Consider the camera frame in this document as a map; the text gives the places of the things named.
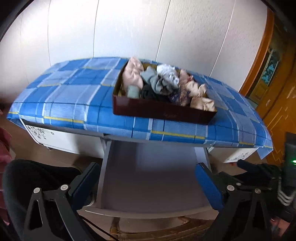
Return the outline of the beige pink cloth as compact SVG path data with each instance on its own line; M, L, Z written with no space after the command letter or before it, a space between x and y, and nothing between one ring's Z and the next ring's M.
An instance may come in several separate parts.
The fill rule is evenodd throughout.
M144 71L142 63L136 58L131 57L122 74L123 89L127 92L130 85L137 86L140 90L143 88L144 83L140 75Z

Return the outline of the black cloth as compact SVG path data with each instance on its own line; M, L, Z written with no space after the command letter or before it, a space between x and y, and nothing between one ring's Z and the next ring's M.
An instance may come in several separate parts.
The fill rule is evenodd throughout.
M167 95L156 94L149 84L144 85L140 91L140 98L159 102L170 103L170 98Z

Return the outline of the black chair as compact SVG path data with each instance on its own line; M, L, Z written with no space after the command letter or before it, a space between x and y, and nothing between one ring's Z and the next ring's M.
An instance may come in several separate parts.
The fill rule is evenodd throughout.
M4 203L20 240L32 193L59 189L70 184L81 172L73 167L57 167L39 162L17 159L6 165L3 174Z

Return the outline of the wooden cabinet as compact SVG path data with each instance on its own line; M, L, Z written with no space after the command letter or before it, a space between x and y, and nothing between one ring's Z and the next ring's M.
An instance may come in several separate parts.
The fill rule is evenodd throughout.
M274 9L267 10L266 25L255 60L239 92L256 104L271 135L269 164L280 165L285 135L295 133L295 31Z

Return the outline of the dark red storage box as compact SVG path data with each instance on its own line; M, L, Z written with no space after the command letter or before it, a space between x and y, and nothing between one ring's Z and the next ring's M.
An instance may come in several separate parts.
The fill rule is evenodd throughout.
M122 74L127 64L120 69L112 92L112 112L116 115L155 118L159 120L181 121L207 125L213 120L217 111L206 111L187 106L179 106L163 101L134 99L119 95L122 88Z

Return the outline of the blue plaid tablecloth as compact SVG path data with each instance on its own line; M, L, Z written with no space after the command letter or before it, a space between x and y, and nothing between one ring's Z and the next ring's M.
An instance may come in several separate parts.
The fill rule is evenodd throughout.
M30 121L138 140L256 148L260 158L273 151L271 136L249 102L227 84L199 73L193 73L194 80L207 86L217 109L207 125L114 114L112 93L126 63L119 57L57 63L23 90L7 118L18 126Z

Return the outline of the light grey green cloth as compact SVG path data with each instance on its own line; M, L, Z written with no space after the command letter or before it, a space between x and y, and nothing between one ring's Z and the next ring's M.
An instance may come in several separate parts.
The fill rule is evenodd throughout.
M139 99L140 98L140 88L135 85L129 85L127 87L126 96L127 96L127 98Z

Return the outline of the dark floral cloth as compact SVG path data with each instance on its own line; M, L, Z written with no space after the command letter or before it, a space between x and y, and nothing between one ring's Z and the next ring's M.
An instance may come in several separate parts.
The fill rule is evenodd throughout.
M186 89L178 89L170 96L170 101L179 106L188 106L191 102L189 92Z

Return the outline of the white grey cloth in box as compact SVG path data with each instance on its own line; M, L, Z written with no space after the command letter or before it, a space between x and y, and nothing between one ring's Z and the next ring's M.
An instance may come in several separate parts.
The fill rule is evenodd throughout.
M157 73L163 81L163 86L178 89L180 79L175 67L168 64L161 64L157 66Z

